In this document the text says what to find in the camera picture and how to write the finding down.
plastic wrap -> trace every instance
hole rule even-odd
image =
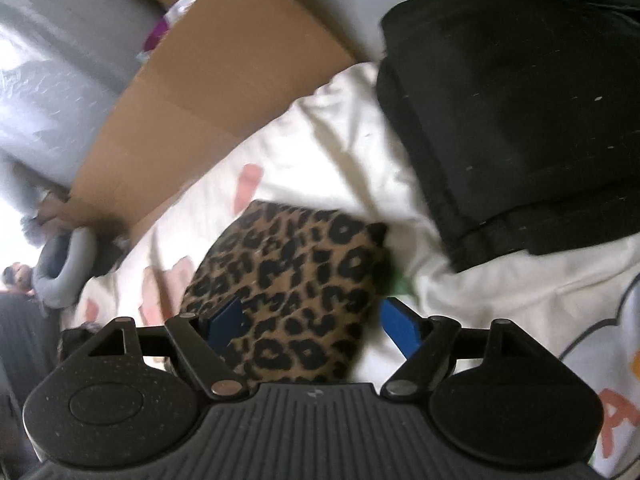
[[[0,151],[70,186],[161,15],[150,0],[0,0]]]

orange letter print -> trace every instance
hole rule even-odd
[[[600,393],[600,401],[604,407],[604,424],[602,425],[602,455],[609,458],[613,453],[613,429],[617,428],[624,420],[628,420],[634,426],[640,424],[640,412],[626,399],[626,397],[605,388]],[[609,409],[616,411],[611,415]]]

black folded fabric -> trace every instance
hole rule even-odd
[[[583,0],[409,0],[380,105],[456,270],[640,231],[640,30]]]

ribbed black surface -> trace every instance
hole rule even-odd
[[[415,406],[368,384],[265,384],[245,402],[213,407],[187,444],[139,468],[68,470],[32,480],[593,480],[588,466],[516,474],[471,462],[441,443]]]

metal pin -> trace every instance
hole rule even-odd
[[[238,394],[242,390],[242,384],[232,379],[216,381],[211,385],[211,391],[220,397],[230,397]]]
[[[394,397],[408,397],[418,391],[418,386],[407,379],[398,379],[387,384],[385,390]]]

